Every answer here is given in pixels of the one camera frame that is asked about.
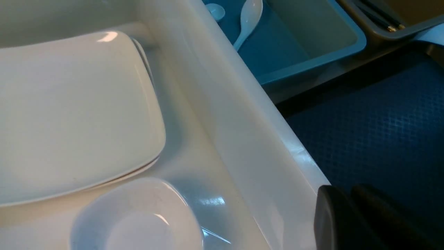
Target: blue textured mat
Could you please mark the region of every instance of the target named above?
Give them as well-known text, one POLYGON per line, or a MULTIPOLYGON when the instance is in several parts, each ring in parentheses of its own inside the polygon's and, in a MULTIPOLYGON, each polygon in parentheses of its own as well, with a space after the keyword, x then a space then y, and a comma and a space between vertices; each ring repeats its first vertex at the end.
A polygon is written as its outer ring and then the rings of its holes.
POLYGON ((332 185, 372 184, 444 224, 444 70, 434 61, 287 122, 332 185))

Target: white square plate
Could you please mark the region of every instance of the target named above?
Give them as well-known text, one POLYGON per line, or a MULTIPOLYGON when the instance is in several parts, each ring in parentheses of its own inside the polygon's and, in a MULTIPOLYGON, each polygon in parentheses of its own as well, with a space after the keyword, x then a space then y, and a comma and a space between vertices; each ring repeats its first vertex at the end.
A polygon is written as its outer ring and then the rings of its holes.
POLYGON ((121 32, 0 49, 0 206, 93 187, 148 165, 165 128, 121 32))

